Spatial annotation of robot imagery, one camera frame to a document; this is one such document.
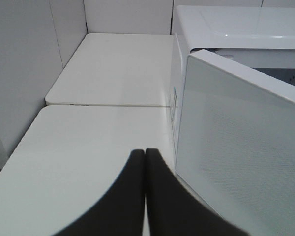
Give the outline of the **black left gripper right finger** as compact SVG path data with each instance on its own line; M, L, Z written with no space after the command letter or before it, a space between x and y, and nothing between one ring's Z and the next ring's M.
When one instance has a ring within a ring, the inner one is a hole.
M146 149L145 181L152 236L246 236L198 202L173 175L156 148Z

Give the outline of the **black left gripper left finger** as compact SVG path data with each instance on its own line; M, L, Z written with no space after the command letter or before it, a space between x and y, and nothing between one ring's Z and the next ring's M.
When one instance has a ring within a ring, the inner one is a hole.
M141 236L145 192L145 153L131 151L115 182L88 211L57 236Z

